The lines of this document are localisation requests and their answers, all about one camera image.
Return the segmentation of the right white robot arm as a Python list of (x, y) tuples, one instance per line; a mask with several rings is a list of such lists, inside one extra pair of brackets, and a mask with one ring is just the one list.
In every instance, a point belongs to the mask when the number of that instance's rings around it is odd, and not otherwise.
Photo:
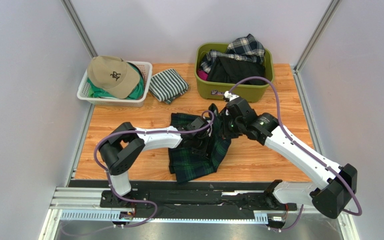
[(267, 192), (282, 204), (314, 206), (330, 219), (346, 211), (357, 191), (358, 171), (354, 166), (325, 158), (270, 113), (258, 115), (242, 97), (228, 95), (224, 100), (226, 105), (220, 112), (224, 138), (247, 136), (282, 155), (311, 179), (310, 183), (274, 181)]

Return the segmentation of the green plaid skirt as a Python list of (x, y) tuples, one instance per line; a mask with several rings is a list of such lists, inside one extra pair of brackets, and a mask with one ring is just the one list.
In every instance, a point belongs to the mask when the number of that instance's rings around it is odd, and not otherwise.
[(178, 147), (168, 149), (168, 168), (179, 184), (216, 173), (232, 144), (221, 137), (222, 118), (217, 106), (212, 103), (208, 110), (215, 116), (208, 130), (191, 133)]

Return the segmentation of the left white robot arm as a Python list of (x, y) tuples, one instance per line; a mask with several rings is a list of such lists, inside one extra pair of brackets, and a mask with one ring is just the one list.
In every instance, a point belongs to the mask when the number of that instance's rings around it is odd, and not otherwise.
[(154, 129), (136, 128), (130, 122), (125, 122), (97, 144), (94, 156), (100, 154), (109, 186), (123, 197), (132, 190), (129, 169), (142, 152), (175, 148), (200, 152), (209, 143), (214, 119), (197, 117), (180, 127), (170, 125)]

